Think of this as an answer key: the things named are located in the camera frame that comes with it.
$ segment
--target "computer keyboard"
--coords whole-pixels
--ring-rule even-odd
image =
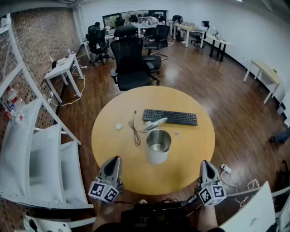
[[[173,111],[159,111],[145,109],[142,120],[156,121],[161,118],[168,118],[166,123],[189,125],[189,126],[198,125],[195,114]]]

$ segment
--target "power strip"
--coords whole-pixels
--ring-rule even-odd
[[[226,166],[225,164],[221,165],[221,169],[229,174],[232,172],[232,170],[228,166]]]

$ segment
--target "white desk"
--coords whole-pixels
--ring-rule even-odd
[[[214,49],[214,44],[215,44],[215,42],[216,42],[216,41],[219,42],[219,47],[218,47],[218,51],[217,51],[217,57],[219,56],[219,53],[220,53],[220,51],[221,51],[221,45],[223,44],[223,50],[222,50],[222,55],[221,55],[221,59],[220,59],[220,61],[222,61],[222,59],[223,59],[223,56],[224,56],[224,54],[225,54],[225,50],[226,50],[226,46],[227,46],[227,45],[229,45],[229,46],[234,46],[231,42],[224,41],[224,40],[222,40],[222,39],[217,39],[215,36],[213,36],[213,35],[211,35],[211,34],[207,35],[207,37],[209,37],[209,38],[211,38],[211,39],[213,40],[212,49],[211,49],[211,51],[210,51],[210,55],[209,55],[210,57],[213,56],[213,49]]]
[[[138,29],[138,36],[141,38],[141,29],[147,29],[147,28],[155,28],[158,24],[154,25],[144,25],[144,24],[137,24],[137,23],[131,23],[134,27]]]
[[[170,35],[172,35],[172,27],[174,22],[171,20],[166,20],[166,25],[170,27]]]
[[[203,38],[204,38],[205,31],[196,31],[194,28],[189,27],[189,26],[184,26],[181,24],[174,24],[174,39],[176,39],[176,27],[180,27],[181,29],[187,31],[187,33],[186,33],[186,45],[185,45],[186,48],[189,46],[189,33],[190,32],[198,32],[198,33],[202,34],[200,47],[201,48],[203,47]]]
[[[264,100],[264,104],[266,104],[266,102],[268,101],[268,99],[271,96],[271,94],[276,91],[278,85],[281,83],[281,79],[278,76],[278,74],[273,71],[273,69],[271,69],[268,65],[266,65],[262,61],[259,61],[259,60],[251,60],[251,66],[248,69],[248,71],[247,71],[247,73],[246,73],[246,75],[244,77],[244,82],[246,81],[246,79],[247,79],[247,77],[248,77],[248,75],[250,73],[250,70],[251,70],[253,64],[256,65],[259,68],[259,72],[255,76],[255,80],[260,75],[260,73],[262,71],[274,84],[276,84],[275,88],[272,91],[270,91],[270,93],[268,94],[268,96]]]
[[[115,37],[114,34],[115,34],[115,29],[110,29],[109,33],[105,35],[105,40],[114,38]],[[82,44],[85,46],[87,58],[89,59],[89,62],[91,62],[89,42],[86,37],[83,39]]]
[[[77,85],[76,85],[76,83],[73,80],[71,72],[69,71],[69,69],[71,68],[73,62],[75,62],[76,66],[77,66],[78,73],[80,74],[81,79],[83,79],[83,75],[82,75],[81,69],[80,69],[80,67],[78,65],[75,53],[72,54],[69,58],[67,58],[67,59],[63,58],[61,60],[66,60],[66,62],[64,64],[62,64],[62,65],[57,65],[51,72],[48,72],[46,74],[46,76],[44,77],[44,79],[47,81],[49,87],[51,88],[52,92],[54,93],[54,95],[55,95],[55,97],[56,97],[56,99],[58,100],[59,103],[62,103],[63,101],[60,99],[58,93],[55,91],[55,88],[53,87],[50,79],[54,78],[54,77],[56,77],[56,76],[58,76],[60,74],[62,76],[62,78],[63,78],[63,82],[65,83],[65,85],[68,85],[68,82],[67,82],[67,80],[64,77],[64,73],[66,73],[68,75],[69,80],[72,83],[72,86],[73,86],[74,90],[76,91],[76,93],[77,93],[77,95],[79,97],[81,96],[81,93],[78,90]]]

